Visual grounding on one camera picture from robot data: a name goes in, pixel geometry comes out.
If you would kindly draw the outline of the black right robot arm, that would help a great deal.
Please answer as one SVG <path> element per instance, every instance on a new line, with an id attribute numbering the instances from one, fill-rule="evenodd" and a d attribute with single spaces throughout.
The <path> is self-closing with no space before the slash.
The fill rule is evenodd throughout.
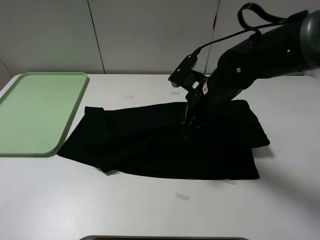
<path id="1" fill-rule="evenodd" d="M 200 128 L 210 122 L 222 108 L 255 80 L 270 79 L 320 67 L 320 13 L 306 10 L 287 18 L 267 14 L 257 4 L 243 6 L 266 21 L 268 31 L 249 26 L 243 14 L 237 14 L 248 39 L 223 53 L 216 69 L 204 76 L 193 67 L 201 48 L 196 48 L 170 77 L 173 85 L 187 91 L 187 104 L 180 125 Z"/>

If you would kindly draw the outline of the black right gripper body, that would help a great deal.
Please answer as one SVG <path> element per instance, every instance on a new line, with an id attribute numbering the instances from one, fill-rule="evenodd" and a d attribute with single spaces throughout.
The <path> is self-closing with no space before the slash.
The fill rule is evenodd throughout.
<path id="1" fill-rule="evenodd" d="M 215 108 L 215 84 L 212 77 L 206 77 L 200 81 L 193 93 L 187 94 L 187 102 L 196 116 L 195 128 L 201 128 L 209 124 L 213 119 Z"/>

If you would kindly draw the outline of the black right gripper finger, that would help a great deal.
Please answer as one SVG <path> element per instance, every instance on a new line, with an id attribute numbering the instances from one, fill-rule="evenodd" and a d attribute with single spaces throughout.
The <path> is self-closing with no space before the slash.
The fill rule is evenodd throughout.
<path id="1" fill-rule="evenodd" d="M 182 139 L 196 138 L 195 119 L 196 116 L 191 110 L 190 104 L 187 102 L 180 120 L 180 136 Z"/>

